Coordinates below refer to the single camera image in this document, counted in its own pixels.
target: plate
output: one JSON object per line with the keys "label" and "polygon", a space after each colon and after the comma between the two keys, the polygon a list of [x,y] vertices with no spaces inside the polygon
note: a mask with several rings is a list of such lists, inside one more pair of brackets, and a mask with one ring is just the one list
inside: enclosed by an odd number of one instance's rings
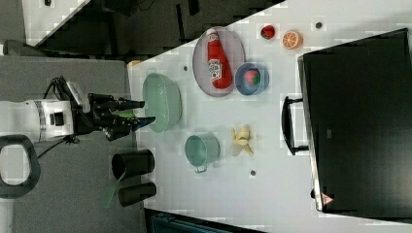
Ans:
{"label": "plate", "polygon": [[[236,70],[245,62],[245,52],[243,51],[242,43],[239,38],[233,32],[227,30],[224,27],[213,27],[219,35],[221,44],[229,62],[232,78]],[[193,74],[200,89],[206,94],[213,97],[224,97],[233,90],[233,83],[226,89],[217,89],[210,81],[210,75],[207,63],[207,35],[206,32],[200,37],[196,43],[196,47],[193,52]]]}

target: table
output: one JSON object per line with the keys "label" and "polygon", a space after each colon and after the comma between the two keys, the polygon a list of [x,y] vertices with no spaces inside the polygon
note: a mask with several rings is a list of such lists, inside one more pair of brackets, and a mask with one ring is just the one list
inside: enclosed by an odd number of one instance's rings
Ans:
{"label": "table", "polygon": [[[247,60],[264,64],[269,73],[269,87],[253,97],[237,90],[219,99],[203,93],[191,70],[196,41],[129,67],[133,99],[142,99],[147,70],[155,67],[178,83],[184,106],[181,123],[163,137],[149,127],[136,132],[138,148],[151,149],[156,161],[154,172],[142,178],[158,187],[145,207],[264,232],[410,232],[412,226],[406,224],[318,213],[310,197],[310,156],[289,153],[281,133],[281,108],[287,95],[301,97],[296,61],[300,55],[412,28],[411,13],[412,2],[401,0],[289,0],[229,25],[227,29],[240,37]],[[318,21],[324,24],[320,30],[315,28]],[[275,40],[259,36],[267,23],[275,25]],[[280,38],[291,29],[304,36],[299,50],[281,45]],[[296,145],[307,145],[302,105],[293,107]],[[230,127],[239,129],[242,124],[251,126],[253,157],[228,154]],[[222,146],[220,161],[200,175],[183,152],[186,138],[198,132],[213,132]],[[254,177],[251,170],[257,171]]]}
{"label": "table", "polygon": [[22,0],[26,44],[36,46],[46,40],[90,0]]}

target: red fruit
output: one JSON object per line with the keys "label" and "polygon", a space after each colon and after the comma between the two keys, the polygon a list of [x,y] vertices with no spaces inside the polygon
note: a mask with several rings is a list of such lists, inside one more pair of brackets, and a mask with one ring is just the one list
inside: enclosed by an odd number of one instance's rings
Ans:
{"label": "red fruit", "polygon": [[260,31],[260,36],[266,40],[270,40],[275,36],[275,28],[272,25],[263,27]]}

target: light green bowl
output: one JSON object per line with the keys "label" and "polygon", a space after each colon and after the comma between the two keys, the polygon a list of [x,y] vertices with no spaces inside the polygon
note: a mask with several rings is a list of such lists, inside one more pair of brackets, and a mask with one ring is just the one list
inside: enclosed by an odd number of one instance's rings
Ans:
{"label": "light green bowl", "polygon": [[182,100],[179,87],[166,76],[149,74],[143,83],[143,99],[146,117],[155,117],[149,127],[164,132],[176,125],[182,116]]}

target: warning label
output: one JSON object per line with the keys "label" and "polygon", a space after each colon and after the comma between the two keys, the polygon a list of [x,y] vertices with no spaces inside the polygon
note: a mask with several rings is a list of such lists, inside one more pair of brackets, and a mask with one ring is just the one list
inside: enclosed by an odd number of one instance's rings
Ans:
{"label": "warning label", "polygon": [[329,204],[330,202],[332,202],[333,199],[327,196],[326,194],[322,193],[322,201],[324,202],[324,206],[325,206]]}

